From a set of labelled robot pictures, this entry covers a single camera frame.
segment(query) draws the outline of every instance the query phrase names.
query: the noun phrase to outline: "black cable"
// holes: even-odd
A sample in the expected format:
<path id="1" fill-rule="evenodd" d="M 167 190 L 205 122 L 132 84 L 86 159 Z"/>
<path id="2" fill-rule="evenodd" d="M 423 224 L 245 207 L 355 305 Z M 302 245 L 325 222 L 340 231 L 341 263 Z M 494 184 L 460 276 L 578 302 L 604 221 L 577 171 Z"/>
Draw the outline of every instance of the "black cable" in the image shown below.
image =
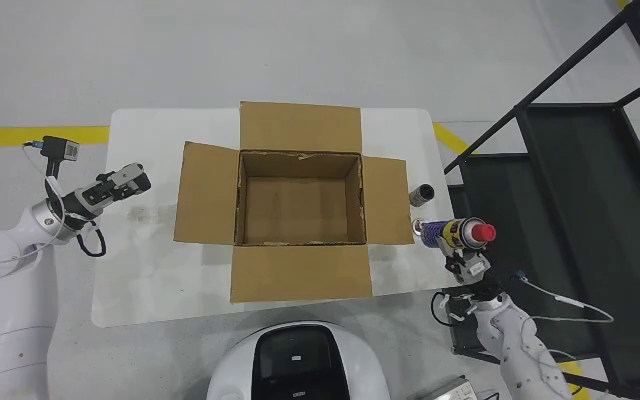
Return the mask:
<path id="1" fill-rule="evenodd" d="M 442 292 L 435 292 L 435 293 L 433 294 L 433 297 L 431 298 L 431 315 L 433 316 L 433 319 L 435 319 L 435 320 L 436 320 L 436 322 L 437 322 L 437 323 L 439 323 L 440 325 L 448 326 L 449 328 L 452 328 L 452 327 L 454 327 L 454 326 L 460 325 L 460 321 L 456 321 L 455 323 L 448 323 L 448 322 L 444 322 L 444 321 L 440 320 L 440 319 L 436 316 L 436 312 L 435 312 L 435 310 L 434 310 L 434 308 L 433 308 L 433 304 L 435 303 L 435 301 L 436 301 L 436 297 L 437 297 L 438 295 L 441 295 L 441 296 L 443 296 L 443 297 L 445 296 L 445 294 L 444 294 L 444 293 L 442 293 Z"/>
<path id="2" fill-rule="evenodd" d="M 96 226 L 96 223 L 94 221 L 89 221 L 91 223 L 91 225 Z M 96 229 L 96 235 L 98 235 L 98 239 L 100 239 L 100 247 L 102 248 L 100 250 L 100 253 L 92 253 L 89 251 L 89 249 L 87 249 L 87 246 L 84 245 L 84 240 L 82 239 L 82 235 L 77 235 L 76 239 L 78 239 L 78 245 L 80 245 L 80 248 L 82 249 L 82 251 L 84 251 L 84 254 L 88 255 L 89 257 L 102 257 L 105 254 L 107 254 L 107 243 L 104 240 L 104 235 L 102 234 L 102 231 L 100 230 L 100 228 Z"/>

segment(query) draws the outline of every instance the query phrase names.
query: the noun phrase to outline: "box flap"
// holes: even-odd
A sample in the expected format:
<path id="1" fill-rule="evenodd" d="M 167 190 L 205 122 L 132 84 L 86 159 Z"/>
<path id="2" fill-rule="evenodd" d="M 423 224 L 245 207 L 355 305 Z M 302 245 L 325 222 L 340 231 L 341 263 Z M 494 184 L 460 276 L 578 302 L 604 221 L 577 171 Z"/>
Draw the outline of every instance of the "box flap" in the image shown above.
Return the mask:
<path id="1" fill-rule="evenodd" d="M 360 153 L 360 109 L 243 102 L 240 148 Z"/>
<path id="2" fill-rule="evenodd" d="M 362 157 L 362 180 L 367 243 L 414 243 L 406 163 Z"/>
<path id="3" fill-rule="evenodd" d="M 234 247 L 231 302 L 371 297 L 367 246 Z"/>
<path id="4" fill-rule="evenodd" d="M 185 142 L 173 240 L 233 244 L 237 150 Z"/>

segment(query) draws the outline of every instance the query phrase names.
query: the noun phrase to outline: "yellow floor line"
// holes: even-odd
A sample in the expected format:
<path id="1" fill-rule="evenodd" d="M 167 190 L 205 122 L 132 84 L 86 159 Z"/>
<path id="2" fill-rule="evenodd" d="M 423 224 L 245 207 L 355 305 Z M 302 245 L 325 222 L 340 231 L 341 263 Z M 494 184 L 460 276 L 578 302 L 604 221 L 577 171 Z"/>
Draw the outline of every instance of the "yellow floor line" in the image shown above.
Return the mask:
<path id="1" fill-rule="evenodd" d="M 436 133 L 436 139 L 450 148 L 457 155 L 460 155 L 460 153 L 462 153 L 466 150 L 467 147 L 469 147 L 469 145 L 465 143 L 464 140 L 460 139 L 459 137 L 454 135 L 453 132 L 437 122 L 433 123 L 433 130 Z"/>
<path id="2" fill-rule="evenodd" d="M 58 136 L 80 144 L 109 142 L 108 126 L 43 126 L 35 128 L 0 128 L 0 147 L 20 146 L 43 136 Z"/>
<path id="3" fill-rule="evenodd" d="M 568 362 L 560 363 L 559 365 L 560 365 L 560 369 L 562 369 L 564 372 L 568 372 L 574 375 L 581 375 L 581 376 L 583 375 L 582 369 L 578 365 L 577 361 L 568 361 Z M 578 389 L 578 386 L 569 385 L 569 390 L 572 393 L 575 392 L 577 389 Z M 575 400 L 589 400 L 589 391 L 587 389 L 582 389 L 581 391 L 576 393 L 573 396 L 573 398 Z"/>
<path id="4" fill-rule="evenodd" d="M 433 123 L 436 138 L 454 153 L 462 153 L 469 145 L 437 122 Z M 44 126 L 29 128 L 0 128 L 0 147 L 20 146 L 43 136 L 59 136 L 80 144 L 109 142 L 108 126 Z"/>

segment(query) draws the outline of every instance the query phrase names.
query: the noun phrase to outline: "red spray cap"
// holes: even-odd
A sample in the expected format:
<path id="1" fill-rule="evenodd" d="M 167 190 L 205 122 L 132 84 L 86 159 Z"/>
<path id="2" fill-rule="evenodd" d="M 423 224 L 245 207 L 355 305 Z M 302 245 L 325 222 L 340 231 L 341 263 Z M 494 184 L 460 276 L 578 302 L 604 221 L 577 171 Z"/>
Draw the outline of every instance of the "red spray cap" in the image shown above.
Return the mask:
<path id="1" fill-rule="evenodd" d="M 496 228 L 491 224 L 478 224 L 471 228 L 471 236 L 478 242 L 496 240 Z"/>

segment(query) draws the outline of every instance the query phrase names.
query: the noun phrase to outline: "white table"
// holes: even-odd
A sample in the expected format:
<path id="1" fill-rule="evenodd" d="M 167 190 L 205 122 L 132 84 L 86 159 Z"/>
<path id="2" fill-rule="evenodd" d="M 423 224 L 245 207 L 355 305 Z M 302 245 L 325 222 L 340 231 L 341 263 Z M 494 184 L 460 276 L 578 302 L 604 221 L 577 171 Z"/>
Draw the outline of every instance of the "white table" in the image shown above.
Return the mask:
<path id="1" fill-rule="evenodd" d="M 409 188 L 435 198 L 411 217 L 453 217 L 429 113 L 362 109 L 363 154 L 406 160 Z M 144 165 L 152 188 L 106 209 L 107 255 L 97 260 L 92 319 L 99 327 L 226 314 L 308 302 L 231 304 L 231 246 L 173 241 L 185 140 L 239 147 L 238 109 L 129 109 L 111 119 L 107 171 Z M 455 286 L 439 250 L 419 243 L 370 245 L 374 296 Z"/>

